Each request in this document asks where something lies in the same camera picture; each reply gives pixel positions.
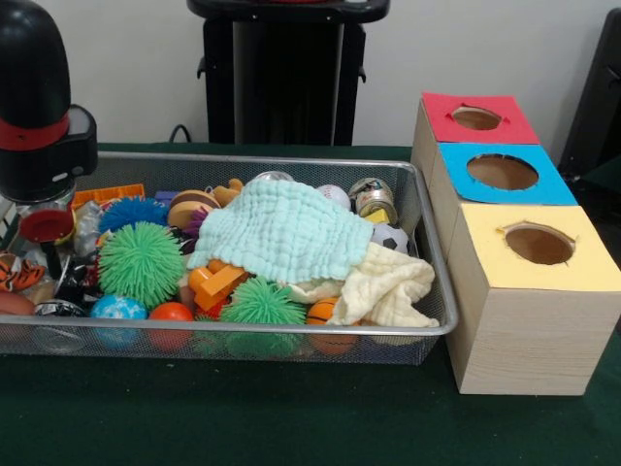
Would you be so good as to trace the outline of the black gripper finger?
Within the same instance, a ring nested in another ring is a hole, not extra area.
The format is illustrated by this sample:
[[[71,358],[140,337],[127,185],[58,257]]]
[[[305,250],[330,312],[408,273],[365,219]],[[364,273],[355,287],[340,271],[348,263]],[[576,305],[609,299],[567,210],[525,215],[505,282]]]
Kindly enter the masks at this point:
[[[57,293],[65,277],[66,262],[62,261],[61,254],[54,242],[43,242],[40,244],[40,248],[46,257],[49,275],[54,280],[54,293]]]

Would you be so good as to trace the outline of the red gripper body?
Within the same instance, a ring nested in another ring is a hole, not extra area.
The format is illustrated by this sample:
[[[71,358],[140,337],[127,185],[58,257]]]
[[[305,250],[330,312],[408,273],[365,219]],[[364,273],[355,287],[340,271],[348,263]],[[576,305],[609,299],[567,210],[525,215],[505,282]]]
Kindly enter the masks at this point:
[[[19,233],[26,240],[36,243],[59,241],[74,231],[75,219],[71,204],[59,201],[18,204]]]

